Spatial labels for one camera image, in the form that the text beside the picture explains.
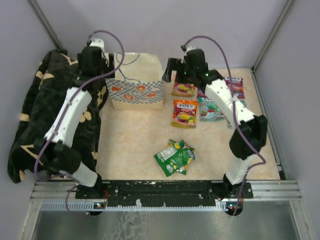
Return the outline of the blue checkered paper bag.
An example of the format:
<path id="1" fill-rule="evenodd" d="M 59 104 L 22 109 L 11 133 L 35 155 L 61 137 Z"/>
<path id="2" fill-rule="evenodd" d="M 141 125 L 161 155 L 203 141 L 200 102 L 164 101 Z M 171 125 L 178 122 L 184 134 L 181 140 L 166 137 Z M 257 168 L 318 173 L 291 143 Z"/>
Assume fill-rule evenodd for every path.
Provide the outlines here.
<path id="1" fill-rule="evenodd" d="M 106 85 L 115 110 L 160 110 L 164 105 L 163 68 L 157 55 L 127 52 L 114 55 L 119 69 Z"/>

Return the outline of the green Fox's candy packet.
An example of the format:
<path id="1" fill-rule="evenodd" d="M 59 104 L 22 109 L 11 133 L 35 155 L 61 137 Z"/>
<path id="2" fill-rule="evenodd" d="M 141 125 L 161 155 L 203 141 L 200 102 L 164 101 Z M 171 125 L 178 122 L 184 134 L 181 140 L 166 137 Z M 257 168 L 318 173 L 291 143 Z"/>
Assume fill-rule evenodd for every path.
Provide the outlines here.
<path id="1" fill-rule="evenodd" d="M 169 158 L 169 164 L 176 172 L 187 174 L 189 164 L 196 159 L 194 148 L 190 147 L 183 139 L 180 141 L 169 140 L 167 147 L 173 147 L 177 152 Z"/>
<path id="2" fill-rule="evenodd" d="M 174 145 L 156 153 L 153 158 L 161 167 L 166 177 L 174 173 L 187 174 L 188 165 L 195 160 L 196 156 L 189 147 L 177 149 Z"/>

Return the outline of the orange Fox's candy packet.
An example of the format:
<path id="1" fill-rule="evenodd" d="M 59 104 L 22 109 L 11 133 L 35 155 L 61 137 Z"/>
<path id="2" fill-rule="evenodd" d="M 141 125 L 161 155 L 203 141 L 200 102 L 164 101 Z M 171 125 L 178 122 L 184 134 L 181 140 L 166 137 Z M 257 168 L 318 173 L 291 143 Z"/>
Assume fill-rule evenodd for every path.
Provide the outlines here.
<path id="1" fill-rule="evenodd" d="M 183 129 L 196 128 L 197 107 L 198 102 L 195 100 L 174 100 L 171 125 Z"/>
<path id="2" fill-rule="evenodd" d="M 190 83 L 178 83 L 177 78 L 177 75 L 175 75 L 173 90 L 171 94 L 173 96 L 193 97 L 195 94 L 195 86 Z"/>

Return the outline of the purple Fox's candy packet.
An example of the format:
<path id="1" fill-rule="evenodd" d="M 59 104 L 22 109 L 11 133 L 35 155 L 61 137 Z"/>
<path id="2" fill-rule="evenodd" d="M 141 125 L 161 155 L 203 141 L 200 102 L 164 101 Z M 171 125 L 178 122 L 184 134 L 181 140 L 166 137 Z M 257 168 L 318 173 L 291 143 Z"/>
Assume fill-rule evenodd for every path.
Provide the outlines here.
<path id="1" fill-rule="evenodd" d="M 239 99 L 245 99 L 243 78 L 232 77 L 231 80 L 230 80 L 229 77 L 224 77 L 224 81 L 227 84 L 228 88 L 230 88 L 230 86 L 231 86 L 230 82 L 232 82 L 233 93 Z"/>

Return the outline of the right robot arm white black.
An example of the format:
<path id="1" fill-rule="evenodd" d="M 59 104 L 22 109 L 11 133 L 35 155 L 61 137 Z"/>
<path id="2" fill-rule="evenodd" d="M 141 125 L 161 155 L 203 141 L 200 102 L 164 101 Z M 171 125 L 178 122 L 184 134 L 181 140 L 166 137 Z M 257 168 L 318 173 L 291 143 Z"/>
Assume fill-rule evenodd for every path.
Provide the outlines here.
<path id="1" fill-rule="evenodd" d="M 254 166 L 252 161 L 262 157 L 260 151 L 266 145 L 268 120 L 263 114 L 253 113 L 238 99 L 231 81 L 225 81 L 217 70 L 209 69 L 202 49 L 190 45 L 183 45 L 181 49 L 183 57 L 168 59 L 162 80 L 170 82 L 172 72 L 176 72 L 178 83 L 193 84 L 217 104 L 228 120 L 234 130 L 229 140 L 234 159 L 223 176 L 219 196 L 235 198 Z"/>

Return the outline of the pink Fox's candy packet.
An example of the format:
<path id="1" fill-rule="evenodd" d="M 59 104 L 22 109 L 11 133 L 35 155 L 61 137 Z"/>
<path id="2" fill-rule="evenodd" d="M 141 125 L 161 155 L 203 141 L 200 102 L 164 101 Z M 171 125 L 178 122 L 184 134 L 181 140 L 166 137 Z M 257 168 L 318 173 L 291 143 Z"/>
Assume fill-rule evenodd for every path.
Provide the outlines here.
<path id="1" fill-rule="evenodd" d="M 197 98 L 202 98 L 202 99 L 207 98 L 207 96 L 202 92 L 202 90 L 200 88 L 198 88 L 198 90 L 197 90 Z"/>

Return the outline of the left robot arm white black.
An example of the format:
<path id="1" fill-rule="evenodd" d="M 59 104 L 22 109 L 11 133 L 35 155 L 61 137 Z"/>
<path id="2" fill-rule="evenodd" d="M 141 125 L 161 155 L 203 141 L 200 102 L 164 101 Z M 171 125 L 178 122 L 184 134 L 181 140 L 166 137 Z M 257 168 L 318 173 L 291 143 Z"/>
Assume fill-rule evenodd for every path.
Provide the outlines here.
<path id="1" fill-rule="evenodd" d="M 52 174 L 72 177 L 86 187 L 86 192 L 97 199 L 103 195 L 104 186 L 98 183 L 99 175 L 86 166 L 79 152 L 72 148 L 74 136 L 82 115 L 108 72 L 114 73 L 114 63 L 109 62 L 104 47 L 90 44 L 77 55 L 78 72 L 71 79 L 64 102 L 52 126 L 43 138 L 34 141 L 39 151 L 38 162 Z"/>

